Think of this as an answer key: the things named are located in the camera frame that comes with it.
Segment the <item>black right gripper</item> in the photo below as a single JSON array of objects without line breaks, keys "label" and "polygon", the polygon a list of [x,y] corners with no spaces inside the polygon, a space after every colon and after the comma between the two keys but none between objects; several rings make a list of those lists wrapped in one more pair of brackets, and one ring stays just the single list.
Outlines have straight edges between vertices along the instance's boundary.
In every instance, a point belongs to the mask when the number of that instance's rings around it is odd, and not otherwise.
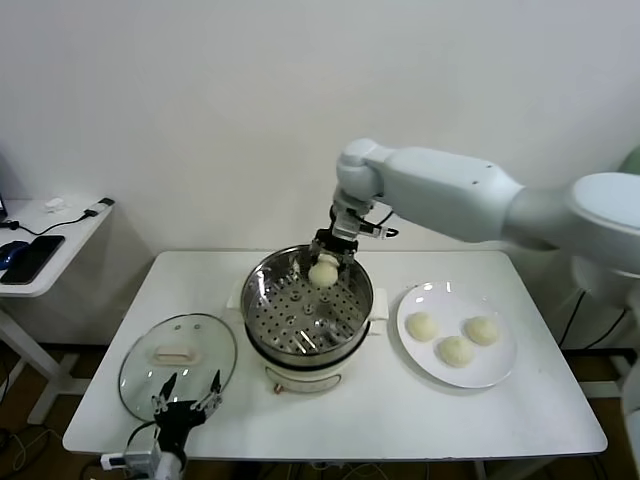
[{"label": "black right gripper", "polygon": [[314,266],[319,261],[319,255],[326,251],[332,255],[341,255],[339,267],[339,280],[349,285],[354,271],[354,254],[358,250],[357,240],[344,240],[333,235],[330,228],[319,229],[309,246],[310,265]]}]

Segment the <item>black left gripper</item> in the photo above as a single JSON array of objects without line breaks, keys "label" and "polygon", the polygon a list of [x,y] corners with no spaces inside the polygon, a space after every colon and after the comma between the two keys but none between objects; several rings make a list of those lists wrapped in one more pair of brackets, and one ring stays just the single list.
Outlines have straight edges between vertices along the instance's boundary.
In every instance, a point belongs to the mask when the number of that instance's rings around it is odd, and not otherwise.
[{"label": "black left gripper", "polygon": [[177,381],[173,373],[158,394],[151,398],[155,423],[159,428],[157,441],[161,451],[183,451],[192,429],[204,424],[205,413],[213,413],[222,403],[221,371],[218,370],[209,391],[199,401],[170,402]]}]

